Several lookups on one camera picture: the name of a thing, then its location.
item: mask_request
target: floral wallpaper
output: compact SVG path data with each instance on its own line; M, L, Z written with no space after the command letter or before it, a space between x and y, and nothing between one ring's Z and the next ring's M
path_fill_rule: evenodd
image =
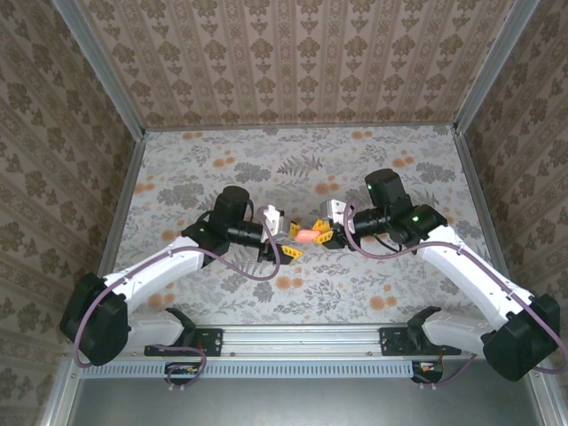
M256 206L271 203L311 227L327 199L370 207L364 176L385 167L400 174L415 203L434 206L487 257L449 126L156 132L146 134L116 270L163 248L211 209L226 185L240 185ZM247 280L213 263L139 309L176 306L199 324L406 321L431 304L475 311L441 272L412 256L377 263L347 248L289 244L304 256L273 280ZM383 250L374 241L364 247ZM256 262L252 248L232 247L225 258L257 275L272 269Z
M567 53L568 3L542 0L467 130L513 278L563 302L568 301Z
M0 1L0 424L35 424L133 140L49 1Z
M451 122L514 0L79 0L147 128Z

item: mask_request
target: wire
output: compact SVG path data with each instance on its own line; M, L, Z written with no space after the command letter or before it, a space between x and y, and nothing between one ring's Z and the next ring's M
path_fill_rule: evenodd
M526 304L525 301L523 299L521 299L514 291L510 291L510 288L507 287L507 285L504 282L502 282L501 279L497 275L495 275L490 268L485 266L483 262L478 260L473 254L469 253L468 250L462 250L462 248L460 246L456 245L456 244L452 244L452 243L449 243L449 242L443 242L443 241L421 242L417 246L413 246L411 248L405 248L404 250L399 251L398 253L392 253L392 254L389 254L389 255L376 255L376 254L373 254L373 253L369 253L368 251L365 251L364 249L362 249L360 246L357 245L357 243L353 239L353 236L351 235L351 231L349 230L349 226L348 226L349 221L353 219L353 217L355 216L355 213L357 212L358 204L359 203L357 201L347 201L347 204L345 206L345 211L347 211L348 213L343 215L343 229L345 230L345 236L347 237L347 241L351 244L351 246L356 251L358 251L363 256L367 256L367 257L369 257L371 259L375 259L375 260L396 259L397 257L407 255L408 253L413 253L418 249L425 249L427 247L445 247L447 249L459 251L462 256L467 257L475 266L477 266L479 269L481 269L483 272L485 272L485 274L489 278L491 278L495 282L495 284L497 284L497 286L499 286L499 288L501 290L503 290L505 293L507 293L508 296L512 300L517 302L521 306L521 308L523 308L531 316L531 318L533 320L535 320L536 323L540 327L542 327L542 329L558 345L558 348L560 349L560 351L564 355L564 366L561 367L561 368L558 368L558 369L535 367L534 370L541 372L541 373L544 373L544 374L547 374L547 375L562 375L562 374L568 372L568 347L566 346L566 344L564 344L564 342L558 336L558 334L555 333L555 331L552 328L550 328L550 326L544 320L542 320L542 318L539 317L539 315L537 315L537 313L533 310L533 308L531 308L528 304Z
M75 361L76 365L80 368L88 368L92 365L91 363L85 363L85 362L81 361L80 355L79 355L79 352L80 352L79 351L79 345L81 343L81 339L83 338L83 332L85 330L85 327L87 326L87 322L91 318L91 315L95 311L95 309L97 309L97 306L99 306L100 302L102 302L102 300L111 291L113 291L115 288L117 288L118 286L120 286L121 284L126 282L126 280L133 278L137 273L144 271L147 267L152 266L153 264L161 261L162 259L164 259L166 257L173 256L177 253L184 253L186 251L197 251L197 252L203 253L204 255L213 257L214 259L218 260L219 262L221 262L222 264L224 264L228 268L233 269L235 272L239 273L240 275L242 275L245 278L248 278L249 280L268 281L268 280L271 280L272 278L274 278L278 274L278 271L280 270L280 253L278 251L278 246L276 244L276 240L272 236L272 234L270 232L270 228L268 227L268 225L266 224L266 221L264 220L263 212L264 212L265 209L266 209L266 206L263 206L260 209L258 209L257 213L260 216L260 223L262 224L264 231L266 232L266 235L268 236L268 241L270 242L270 245L272 246L272 250L274 251L274 271L272 271L272 273L270 275L267 275L265 277L257 277L256 275L251 275L251 274L243 271L242 269L240 269L235 264L232 264L231 262L224 260L222 257L216 255L212 251L206 250L205 248L201 248L201 247L189 247L189 246L188 247L178 247L178 248L174 248L170 251L167 251L165 253L162 253L159 256L152 257L152 258L148 259L147 261L145 261L140 266L138 266L137 268L134 268L134 269L132 269L132 271L123 275L121 278L119 278L114 283L108 285L103 291L100 292L100 294L97 297L95 297L95 300L93 300L92 304L87 308L87 311L85 312L85 314L83 315L83 318L81 319L81 323L79 324L79 328L77 329L77 333L75 334L75 341L73 343L73 360Z
M201 222L205 219L205 217L209 216L213 210L207 210L205 213L202 213L198 218L197 222Z
M475 354L471 355L471 358L468 359L468 362L466 362L463 366L461 366L461 368L454 375L451 375L447 379L442 380L441 382L438 383L432 383L426 377L424 377L423 375L418 375L417 373L414 373L414 377L422 380L426 384L429 384L432 387L432 389L436 389L438 386L446 386L447 384L453 382L455 379L463 375L463 373L465 373L465 370L468 369L468 367L471 365L471 363L475 358L477 358L477 355Z
M379 237L377 234L375 234L373 236L375 237L375 239L378 241L379 244L381 244L383 247L389 249L390 251L394 251L395 253L398 253L401 250L400 244L398 245L398 250L396 250L394 247L392 247L391 245L384 242L383 239L381 237Z
M247 204L250 207L250 219L248 221L252 222L255 220L255 203L251 199L248 199Z
M201 375L203 374L203 372L205 371L205 367L207 366L207 355L201 349L192 348L192 347L189 347L189 346L179 346L177 348L172 348L172 347L169 347L169 346L164 346L163 344L155 344L154 348L158 349L159 351L193 352L193 353L197 353L201 357L201 366L200 366L199 370L197 371L197 373L195 373L195 376L189 382L184 383L181 386L178 386L182 390L185 387L191 386L192 384L197 382L199 380L199 378L201 377ZM170 369L168 370L168 375L166 376L166 382L170 386L170 390L172 390L175 386L177 386L176 384L171 382L172 373L174 371L179 370L179 369L184 368L184 367L185 366L180 366L180 365L170 366Z

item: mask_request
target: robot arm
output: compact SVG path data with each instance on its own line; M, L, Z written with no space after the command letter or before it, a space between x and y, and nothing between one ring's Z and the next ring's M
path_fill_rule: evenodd
M103 291L109 292L92 312L81 335L80 348L93 365L106 364L125 348L153 344L187 346L194 324L175 309L156 315L134 311L168 283L210 264L213 256L225 254L231 243L258 248L258 262L275 261L270 235L279 240L294 238L299 226L273 206L263 209L263 225L244 221L249 193L238 186L227 186L217 197L209 220L188 226L166 248L143 261L102 278L88 273L79 279L67 304L59 329L75 341L83 317ZM281 264L289 264L302 252L275 245ZM117 285L112 291L109 287Z
M365 180L375 207L354 216L349 212L352 218L347 225L356 244L360 245L363 237L388 233L394 242L414 249L417 256L436 266L485 317L482 320L472 319L430 307L424 310L428 312L428 318L422 324L422 331L431 343L484 354L499 374L514 381L557 348L528 312L511 299L513 294L518 296L558 334L559 306L552 297L535 297L520 288L471 250L431 206L414 206L400 177L393 170L378 170L366 176ZM328 249L344 246L354 249L345 238L343 229L346 204L331 200L322 203L321 209L324 219L315 228L323 232L315 241ZM455 251L432 245L432 242L450 243L460 249ZM501 280L507 291L501 289L478 264L464 256L465 252Z

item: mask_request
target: floral tabletop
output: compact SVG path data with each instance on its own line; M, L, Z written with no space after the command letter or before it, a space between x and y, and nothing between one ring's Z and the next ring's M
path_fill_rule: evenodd
M414 203L434 206L488 258L448 126L212 130L146 134L115 269L172 241L227 185L311 227L327 199L359 199L370 207L364 176L381 168L397 171ZM171 282L139 310L175 306L210 325L399 322L429 305L477 310L441 272L413 256L379 263L348 249L289 245L304 255L273 280L247 280L214 262ZM368 239L363 248L384 251ZM225 258L255 274L272 269L256 262L252 248L231 247Z

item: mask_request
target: aluminum frame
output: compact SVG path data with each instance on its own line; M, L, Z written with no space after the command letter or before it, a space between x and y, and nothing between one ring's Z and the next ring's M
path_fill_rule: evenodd
M459 132L465 133L473 121L539 2L540 0L522 0L515 2L511 7L509 16L505 19L501 31L454 119Z
M79 44L79 47L81 47L81 51L91 64L106 93L113 101L130 134L134 137L134 140L140 141L144 136L144 121L134 104L130 101L127 91L122 86L119 77L113 69L112 60L109 60L101 48L97 37L92 32L87 19L83 15L81 7L79 7L76 0L53 0L53 3L71 30L73 37Z
M485 204L481 186L475 174L475 168L469 156L465 137L453 130L454 142L469 189L472 194L477 215L484 232L487 247L493 264L504 275L509 276L507 266L499 247L495 230ZM122 190L117 212L120 218L113 222L109 242L105 248L105 264L99 273L108 273L116 259L118 245L130 206L130 200L141 166L144 145L137 146L132 156L127 183ZM436 357L383 357L380 352L378 329L380 327L397 327L399 324L358 324L358 325L309 325L309 326L200 326L215 327L224 330L224 349L221 360L427 360ZM130 354L121 354L116 360L141 360L142 349ZM70 353L64 353L64 360L56 376L48 405L43 416L42 426L67 425L75 400L75 393L81 370L69 359ZM467 354L453 359L466 359ZM155 362L165 360L162 357L144 357L144 361ZM178 357L176 361L195 360L193 357ZM529 374L532 390L537 399L540 415L545 426L568 425L566 408L562 400L560 388L553 377L531 372Z

